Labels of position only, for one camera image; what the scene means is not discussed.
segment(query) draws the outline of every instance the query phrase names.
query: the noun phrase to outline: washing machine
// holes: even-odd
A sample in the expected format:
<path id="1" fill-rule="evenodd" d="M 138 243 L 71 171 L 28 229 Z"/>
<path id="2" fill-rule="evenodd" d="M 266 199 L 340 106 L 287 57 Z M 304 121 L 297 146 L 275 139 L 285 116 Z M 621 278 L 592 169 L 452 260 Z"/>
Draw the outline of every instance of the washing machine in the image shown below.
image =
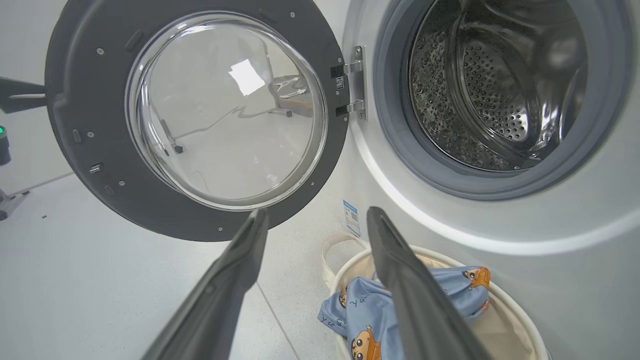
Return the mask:
<path id="1" fill-rule="evenodd" d="M 487 266 L 553 358 L 630 359 L 638 18 L 631 0 L 70 0 L 45 85 L 4 81 L 0 104 L 46 105 L 74 172 L 142 227 L 230 240 L 334 176 L 354 232 L 377 206 Z"/>

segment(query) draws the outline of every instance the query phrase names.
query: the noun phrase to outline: floor seam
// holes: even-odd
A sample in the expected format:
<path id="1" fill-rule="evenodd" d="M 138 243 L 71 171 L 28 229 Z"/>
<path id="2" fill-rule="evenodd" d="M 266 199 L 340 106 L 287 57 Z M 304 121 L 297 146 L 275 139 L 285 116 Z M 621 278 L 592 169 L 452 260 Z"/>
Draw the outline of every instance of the floor seam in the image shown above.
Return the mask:
<path id="1" fill-rule="evenodd" d="M 273 314 L 273 317 L 276 319 L 276 323 L 278 324 L 280 330 L 282 331 L 282 334 L 284 335 L 284 338 L 289 343 L 289 346 L 291 347 L 291 350 L 293 351 L 293 354 L 296 356 L 297 360 L 300 360 L 300 356 L 298 355 L 298 352 L 296 351 L 296 348 L 293 346 L 293 343 L 291 343 L 291 339 L 289 339 L 289 336 L 287 335 L 287 332 L 284 331 L 284 327 L 282 327 L 282 324 L 280 323 L 280 319 L 278 319 L 278 315 L 276 315 L 276 312 L 273 310 L 273 307 L 271 306 L 271 303 L 269 302 L 269 299 L 267 299 L 267 295 L 264 294 L 264 291 L 262 290 L 262 286 L 260 286 L 260 283 L 257 282 L 257 281 L 255 282 L 255 284 L 258 286 L 258 289 L 262 293 L 262 297 L 264 297 L 264 301 L 267 302 L 267 306 L 269 307 L 269 310 L 271 310 L 271 314 Z"/>

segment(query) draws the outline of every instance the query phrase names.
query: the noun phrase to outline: door hinge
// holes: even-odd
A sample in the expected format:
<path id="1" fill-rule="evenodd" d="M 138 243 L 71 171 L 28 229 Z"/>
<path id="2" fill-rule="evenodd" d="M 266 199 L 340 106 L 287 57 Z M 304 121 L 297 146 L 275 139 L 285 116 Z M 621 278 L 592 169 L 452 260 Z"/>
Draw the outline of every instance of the door hinge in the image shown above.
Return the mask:
<path id="1" fill-rule="evenodd" d="M 351 94 L 350 103 L 341 106 L 336 109 L 338 116 L 349 117 L 352 113 L 358 117 L 358 119 L 367 119 L 367 103 L 365 98 L 365 62 L 364 62 L 364 47 L 356 46 L 353 48 L 353 54 L 351 55 L 353 62 L 336 66 L 331 69 L 333 78 L 340 78 L 342 76 L 348 76 L 349 78 L 349 93 Z"/>

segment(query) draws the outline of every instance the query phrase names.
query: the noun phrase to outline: beige fabric basket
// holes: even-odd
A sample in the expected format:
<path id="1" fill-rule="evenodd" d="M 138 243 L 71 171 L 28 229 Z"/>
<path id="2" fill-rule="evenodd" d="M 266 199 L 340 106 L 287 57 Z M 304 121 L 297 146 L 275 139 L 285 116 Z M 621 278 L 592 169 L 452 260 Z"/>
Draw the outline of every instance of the beige fabric basket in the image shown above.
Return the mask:
<path id="1" fill-rule="evenodd" d="M 326 255 L 332 246 L 344 241 L 355 241 L 364 250 L 351 258 L 338 274 L 334 275 L 326 264 Z M 411 248 L 430 268 L 464 266 L 437 252 L 415 246 Z M 322 245 L 321 257 L 324 282 L 330 289 L 330 295 L 342 291 L 349 281 L 358 276 L 371 279 L 375 271 L 371 249 L 351 234 L 337 234 L 326 239 Z M 524 310 L 493 281 L 490 283 L 489 292 L 490 306 L 485 314 L 471 324 L 471 329 L 491 356 L 496 360 L 549 359 L 540 333 Z M 336 334 L 335 341 L 338 358 L 351 360 L 346 339 Z"/>

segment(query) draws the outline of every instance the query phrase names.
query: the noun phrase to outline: white floor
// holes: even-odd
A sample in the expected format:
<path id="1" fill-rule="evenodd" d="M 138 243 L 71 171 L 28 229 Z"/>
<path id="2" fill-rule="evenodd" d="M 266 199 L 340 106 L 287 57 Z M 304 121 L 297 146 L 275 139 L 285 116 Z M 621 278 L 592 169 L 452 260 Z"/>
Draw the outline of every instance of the white floor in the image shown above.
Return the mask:
<path id="1" fill-rule="evenodd" d="M 270 230 L 231 359 L 335 358 L 316 319 L 320 244 L 346 231 L 335 179 Z M 226 246 L 142 229 L 76 176 L 37 188 L 0 222 L 0 359 L 139 359 Z"/>

